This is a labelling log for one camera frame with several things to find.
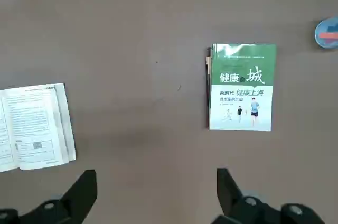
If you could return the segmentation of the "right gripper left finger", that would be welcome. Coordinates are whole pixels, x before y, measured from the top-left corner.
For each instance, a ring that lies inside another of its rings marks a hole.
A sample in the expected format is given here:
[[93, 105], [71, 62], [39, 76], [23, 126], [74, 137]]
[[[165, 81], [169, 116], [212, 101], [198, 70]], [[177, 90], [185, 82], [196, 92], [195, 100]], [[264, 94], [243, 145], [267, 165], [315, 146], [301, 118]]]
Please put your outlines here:
[[61, 198], [45, 201], [22, 216], [15, 209], [1, 209], [1, 223], [83, 223], [97, 195], [97, 173], [86, 170]]

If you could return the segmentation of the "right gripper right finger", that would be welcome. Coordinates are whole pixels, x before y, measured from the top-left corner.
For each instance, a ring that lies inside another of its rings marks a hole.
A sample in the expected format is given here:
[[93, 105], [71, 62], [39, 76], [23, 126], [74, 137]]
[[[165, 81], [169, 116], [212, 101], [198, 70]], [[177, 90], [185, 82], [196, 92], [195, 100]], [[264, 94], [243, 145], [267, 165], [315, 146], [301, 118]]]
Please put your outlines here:
[[241, 224], [325, 224], [310, 207], [285, 203], [279, 210], [254, 196], [245, 196], [226, 168], [217, 169], [217, 197], [223, 214], [213, 223]]

